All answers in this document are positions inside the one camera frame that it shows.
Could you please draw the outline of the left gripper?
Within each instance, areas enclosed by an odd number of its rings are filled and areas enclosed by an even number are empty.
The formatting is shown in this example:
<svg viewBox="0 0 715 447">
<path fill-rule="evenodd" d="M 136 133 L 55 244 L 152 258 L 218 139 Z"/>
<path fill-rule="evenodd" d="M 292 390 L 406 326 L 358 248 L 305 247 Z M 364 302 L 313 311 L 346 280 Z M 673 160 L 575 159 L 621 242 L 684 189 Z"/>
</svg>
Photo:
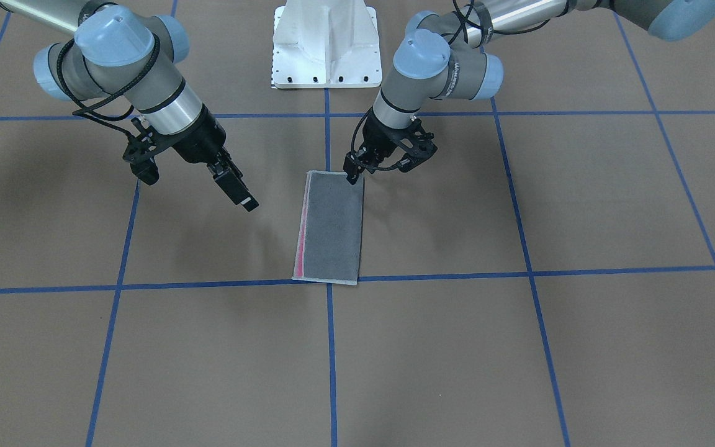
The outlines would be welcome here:
<svg viewBox="0 0 715 447">
<path fill-rule="evenodd" d="M 366 169 L 365 165 L 380 165 L 399 147 L 390 135 L 406 130 L 411 124 L 411 119 L 407 118 L 403 124 L 405 126 L 400 129 L 387 127 L 379 121 L 374 111 L 366 112 L 361 125 L 363 143 L 357 153 L 348 152 L 343 163 L 346 180 L 352 186 L 358 183 L 361 173 Z"/>
</svg>

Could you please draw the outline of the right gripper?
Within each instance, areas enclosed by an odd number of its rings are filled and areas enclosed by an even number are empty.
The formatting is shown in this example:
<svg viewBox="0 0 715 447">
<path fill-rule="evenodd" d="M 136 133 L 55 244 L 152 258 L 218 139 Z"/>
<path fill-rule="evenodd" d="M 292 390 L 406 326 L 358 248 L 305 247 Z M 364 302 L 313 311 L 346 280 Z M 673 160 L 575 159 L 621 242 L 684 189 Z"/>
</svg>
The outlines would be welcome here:
<svg viewBox="0 0 715 447">
<path fill-rule="evenodd" d="M 243 174 L 226 151 L 227 134 L 218 119 L 203 107 L 198 118 L 185 130 L 171 135 L 171 147 L 187 163 L 204 163 L 213 181 L 227 197 L 247 212 L 260 204 L 242 181 Z"/>
</svg>

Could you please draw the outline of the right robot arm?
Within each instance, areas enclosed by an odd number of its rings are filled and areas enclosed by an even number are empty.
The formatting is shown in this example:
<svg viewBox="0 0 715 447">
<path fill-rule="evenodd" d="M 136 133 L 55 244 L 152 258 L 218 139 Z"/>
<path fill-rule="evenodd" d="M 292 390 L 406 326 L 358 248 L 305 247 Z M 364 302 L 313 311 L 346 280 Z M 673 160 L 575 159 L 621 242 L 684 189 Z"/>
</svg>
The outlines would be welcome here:
<svg viewBox="0 0 715 447">
<path fill-rule="evenodd" d="M 0 9 L 70 36 L 36 54 L 34 76 L 47 94 L 76 104 L 75 116 L 122 131 L 123 159 L 139 181 L 155 184 L 155 156 L 173 149 L 206 165 L 233 203 L 258 206 L 227 152 L 226 132 L 176 67 L 190 43 L 175 17 L 143 17 L 111 1 L 0 1 Z M 136 135 L 117 125 L 125 119 Z"/>
</svg>

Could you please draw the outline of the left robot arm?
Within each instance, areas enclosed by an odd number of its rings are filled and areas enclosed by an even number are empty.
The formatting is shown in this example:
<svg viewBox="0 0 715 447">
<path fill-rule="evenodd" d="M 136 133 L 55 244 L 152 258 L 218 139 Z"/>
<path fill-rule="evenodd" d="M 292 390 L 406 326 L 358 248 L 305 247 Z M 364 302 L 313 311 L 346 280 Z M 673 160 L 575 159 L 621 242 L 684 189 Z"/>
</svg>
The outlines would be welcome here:
<svg viewBox="0 0 715 447">
<path fill-rule="evenodd" d="M 534 33 L 573 11 L 608 9 L 649 35 L 677 42 L 715 18 L 715 1 L 467 1 L 453 11 L 421 11 L 405 27 L 372 107 L 355 129 L 363 141 L 343 165 L 354 186 L 361 173 L 408 172 L 436 152 L 419 111 L 426 100 L 485 100 L 504 81 L 504 66 L 482 47 L 505 36 Z"/>
</svg>

